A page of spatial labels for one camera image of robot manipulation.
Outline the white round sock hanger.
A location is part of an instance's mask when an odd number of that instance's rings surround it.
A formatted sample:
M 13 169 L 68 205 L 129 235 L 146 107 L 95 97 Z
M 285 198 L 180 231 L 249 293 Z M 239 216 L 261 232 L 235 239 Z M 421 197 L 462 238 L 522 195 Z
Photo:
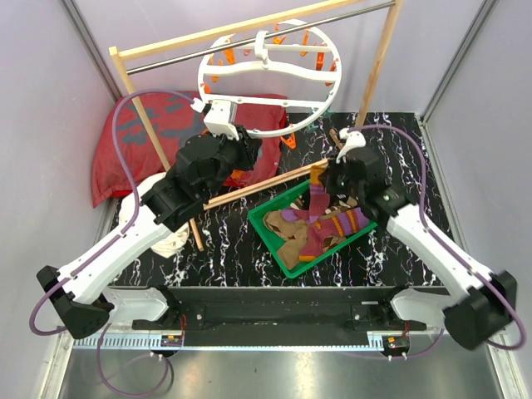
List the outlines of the white round sock hanger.
M 300 122 L 275 131 L 247 130 L 253 138 L 289 135 L 310 126 L 333 103 L 342 80 L 342 61 L 333 40 L 298 19 L 260 30 L 243 45 L 234 35 L 214 41 L 198 67 L 199 99 L 281 106 L 304 111 Z

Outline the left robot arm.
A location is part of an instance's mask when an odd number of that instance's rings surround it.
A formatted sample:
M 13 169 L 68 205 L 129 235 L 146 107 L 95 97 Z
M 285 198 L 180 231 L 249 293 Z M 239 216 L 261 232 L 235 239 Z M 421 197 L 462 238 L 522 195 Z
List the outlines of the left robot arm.
M 204 210 L 234 170 L 253 169 L 262 145 L 257 131 L 237 136 L 194 136 L 173 166 L 143 195 L 134 213 L 78 259 L 61 268 L 45 266 L 37 280 L 75 339 L 108 323 L 142 321 L 169 329 L 179 321 L 179 302 L 162 287 L 114 289 L 110 282 L 152 245 L 169 237 Z

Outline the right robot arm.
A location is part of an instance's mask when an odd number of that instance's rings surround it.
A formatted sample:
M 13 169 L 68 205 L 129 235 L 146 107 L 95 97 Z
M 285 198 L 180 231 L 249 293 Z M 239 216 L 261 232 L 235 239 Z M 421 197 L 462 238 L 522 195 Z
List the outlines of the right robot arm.
M 428 219 L 419 202 L 387 184 L 371 150 L 354 148 L 334 156 L 320 180 L 328 193 L 355 198 L 366 217 L 403 242 L 444 284 L 446 294 L 399 288 L 377 309 L 384 328 L 424 323 L 444 328 L 472 350 L 515 320 L 516 279 L 475 261 Z

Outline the purple striped sock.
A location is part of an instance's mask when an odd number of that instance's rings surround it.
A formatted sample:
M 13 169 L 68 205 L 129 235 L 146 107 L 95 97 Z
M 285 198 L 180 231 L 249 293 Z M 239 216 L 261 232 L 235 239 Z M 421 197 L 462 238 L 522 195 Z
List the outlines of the purple striped sock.
M 316 222 L 312 223 L 308 237 L 321 239 L 328 235 L 334 235 L 348 238 L 360 233 L 369 224 L 370 220 L 359 207 L 344 211 L 335 210 L 322 215 Z
M 321 181 L 326 169 L 327 166 L 325 165 L 315 165 L 310 170 L 308 206 L 308 222 L 310 224 L 316 222 L 325 214 L 330 204 L 330 195 L 326 192 L 325 186 Z

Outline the orange sock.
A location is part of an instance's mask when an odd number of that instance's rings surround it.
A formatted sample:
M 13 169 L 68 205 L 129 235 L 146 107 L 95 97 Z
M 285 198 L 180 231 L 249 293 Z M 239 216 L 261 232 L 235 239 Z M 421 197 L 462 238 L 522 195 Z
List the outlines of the orange sock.
M 230 177 L 227 180 L 229 186 L 233 187 L 243 187 L 244 183 L 242 178 L 244 177 L 245 172 L 242 170 L 234 170 Z

